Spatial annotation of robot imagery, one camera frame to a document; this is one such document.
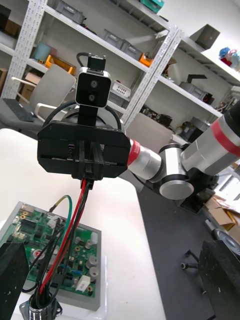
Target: dark floor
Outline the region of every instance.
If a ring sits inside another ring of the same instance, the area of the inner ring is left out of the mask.
[[[199,256],[203,240],[213,240],[203,217],[175,206],[173,201],[143,188],[138,197],[167,320],[207,320],[214,314],[194,269],[181,269],[191,249]]]

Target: robotic arm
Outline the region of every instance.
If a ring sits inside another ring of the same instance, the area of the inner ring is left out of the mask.
[[[90,54],[87,67],[82,67],[78,76],[79,109],[62,121],[50,122],[65,107],[60,106],[45,121],[38,133],[39,164],[48,172],[91,179],[92,184],[103,177],[115,178],[128,168],[154,192],[172,200],[213,189],[216,175],[240,158],[240,104],[191,145],[171,143],[156,154],[125,136],[114,111],[118,129],[98,124],[98,110],[107,105],[111,87],[105,63],[105,57]]]

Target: chair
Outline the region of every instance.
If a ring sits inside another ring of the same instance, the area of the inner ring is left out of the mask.
[[[157,154],[160,149],[169,144],[173,138],[171,130],[142,113],[138,113],[136,115],[132,123],[127,128],[126,135]],[[143,185],[137,181],[129,170],[122,173],[120,177],[133,184],[137,191],[142,191]]]
[[[36,118],[33,118],[33,122],[21,121],[9,106],[0,99],[0,122],[7,128],[34,132],[38,132],[42,128],[43,121],[52,112],[51,108],[44,108],[44,106],[58,107],[76,82],[71,74],[55,64],[47,70],[37,85],[14,77],[12,80],[35,87],[30,101],[27,101],[19,93],[17,95],[27,103],[24,108],[28,112],[34,113]]]

